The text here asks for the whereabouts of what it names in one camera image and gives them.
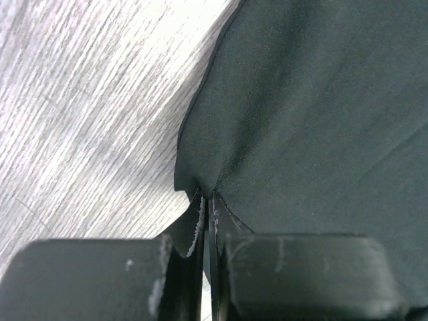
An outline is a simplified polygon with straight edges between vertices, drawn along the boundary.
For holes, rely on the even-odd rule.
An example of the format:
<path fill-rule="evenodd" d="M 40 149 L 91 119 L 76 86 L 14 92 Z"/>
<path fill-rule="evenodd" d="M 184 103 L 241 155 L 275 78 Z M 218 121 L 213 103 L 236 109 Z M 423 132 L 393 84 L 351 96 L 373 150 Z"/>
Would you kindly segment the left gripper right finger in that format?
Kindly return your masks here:
<path fill-rule="evenodd" d="M 214 320 L 404 320 L 383 247 L 343 233 L 261 234 L 207 204 Z"/>

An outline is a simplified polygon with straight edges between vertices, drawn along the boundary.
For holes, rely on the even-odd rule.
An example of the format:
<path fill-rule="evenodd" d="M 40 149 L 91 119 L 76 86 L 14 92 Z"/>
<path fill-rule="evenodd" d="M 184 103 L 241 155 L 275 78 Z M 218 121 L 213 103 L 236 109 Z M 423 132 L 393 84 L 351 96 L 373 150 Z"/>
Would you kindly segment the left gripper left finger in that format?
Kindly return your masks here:
<path fill-rule="evenodd" d="M 199 320 L 205 200 L 152 239 L 43 239 L 1 280 L 2 320 Z"/>

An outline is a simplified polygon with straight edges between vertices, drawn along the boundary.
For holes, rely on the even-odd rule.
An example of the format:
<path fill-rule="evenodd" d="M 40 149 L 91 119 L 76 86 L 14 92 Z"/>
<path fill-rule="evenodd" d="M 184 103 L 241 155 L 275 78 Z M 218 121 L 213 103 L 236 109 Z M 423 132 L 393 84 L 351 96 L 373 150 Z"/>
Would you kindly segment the black floral t-shirt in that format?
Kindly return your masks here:
<path fill-rule="evenodd" d="M 256 232 L 361 232 L 427 305 L 427 2 L 241 1 L 181 124 L 175 189 Z"/>

